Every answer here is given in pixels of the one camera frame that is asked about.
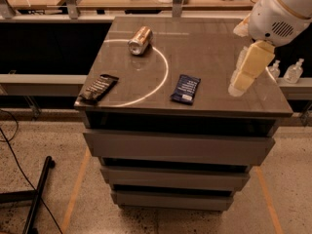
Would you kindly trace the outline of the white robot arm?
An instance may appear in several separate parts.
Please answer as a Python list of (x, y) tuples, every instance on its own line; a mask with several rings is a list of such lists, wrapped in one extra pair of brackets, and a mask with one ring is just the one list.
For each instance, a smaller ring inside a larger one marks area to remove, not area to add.
[(276, 47), (289, 44), (311, 22), (312, 0), (258, 0), (252, 11), (234, 28), (254, 42), (241, 51), (228, 92), (243, 95), (275, 57)]

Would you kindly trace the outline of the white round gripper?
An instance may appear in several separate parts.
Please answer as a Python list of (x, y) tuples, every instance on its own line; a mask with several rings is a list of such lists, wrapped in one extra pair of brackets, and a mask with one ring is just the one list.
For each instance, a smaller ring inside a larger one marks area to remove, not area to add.
[(275, 47), (289, 44), (309, 26), (311, 18), (312, 0), (258, 0), (250, 15), (233, 29), (234, 34), (250, 35), (257, 41), (241, 51), (228, 93), (242, 96), (275, 57)]

